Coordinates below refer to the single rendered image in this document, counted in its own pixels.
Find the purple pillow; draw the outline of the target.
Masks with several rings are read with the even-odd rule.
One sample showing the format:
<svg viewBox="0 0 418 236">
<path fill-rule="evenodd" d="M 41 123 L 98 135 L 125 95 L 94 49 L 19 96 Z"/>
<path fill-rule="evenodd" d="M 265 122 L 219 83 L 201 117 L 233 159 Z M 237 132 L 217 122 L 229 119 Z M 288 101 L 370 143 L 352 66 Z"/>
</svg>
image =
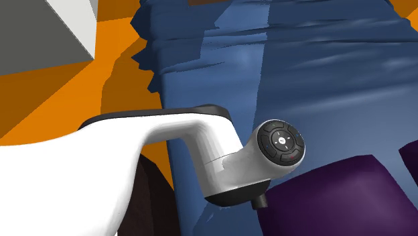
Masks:
<svg viewBox="0 0 418 236">
<path fill-rule="evenodd" d="M 399 153 L 414 182 L 418 186 L 418 140 L 403 146 Z"/>
<path fill-rule="evenodd" d="M 316 168 L 266 197 L 263 236 L 418 236 L 418 209 L 372 155 Z"/>
</svg>

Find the dark robot stand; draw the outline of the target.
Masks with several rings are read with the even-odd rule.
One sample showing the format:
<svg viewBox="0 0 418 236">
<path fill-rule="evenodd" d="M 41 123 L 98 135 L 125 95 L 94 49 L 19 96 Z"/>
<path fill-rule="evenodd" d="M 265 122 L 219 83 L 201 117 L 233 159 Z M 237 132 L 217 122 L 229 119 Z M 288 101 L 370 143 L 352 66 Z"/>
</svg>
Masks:
<svg viewBox="0 0 418 236">
<path fill-rule="evenodd" d="M 141 155 L 118 236 L 181 236 L 176 198 L 156 164 Z"/>
</svg>

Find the bed with blue cover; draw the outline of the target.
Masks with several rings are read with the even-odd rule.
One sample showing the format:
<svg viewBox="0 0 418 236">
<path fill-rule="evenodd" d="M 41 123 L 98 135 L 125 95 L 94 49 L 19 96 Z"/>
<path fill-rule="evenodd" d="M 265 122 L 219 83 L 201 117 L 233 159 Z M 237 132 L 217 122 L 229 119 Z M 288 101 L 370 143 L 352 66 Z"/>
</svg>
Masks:
<svg viewBox="0 0 418 236">
<path fill-rule="evenodd" d="M 418 140 L 418 32 L 389 0 L 140 0 L 134 59 L 166 109 L 228 109 L 247 141 L 269 119 L 292 124 L 306 153 L 271 187 L 355 156 L 374 156 L 418 209 L 399 150 Z M 200 192 L 188 149 L 167 144 L 182 236 L 263 236 L 249 203 Z"/>
</svg>

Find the grey and white box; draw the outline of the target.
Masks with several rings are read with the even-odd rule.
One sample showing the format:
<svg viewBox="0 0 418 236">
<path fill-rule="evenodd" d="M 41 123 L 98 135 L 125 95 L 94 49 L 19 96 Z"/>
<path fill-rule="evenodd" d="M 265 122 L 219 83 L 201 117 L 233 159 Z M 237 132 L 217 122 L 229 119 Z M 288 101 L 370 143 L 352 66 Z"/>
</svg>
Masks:
<svg viewBox="0 0 418 236">
<path fill-rule="evenodd" d="M 94 60 L 98 0 L 0 0 L 0 76 Z"/>
</svg>

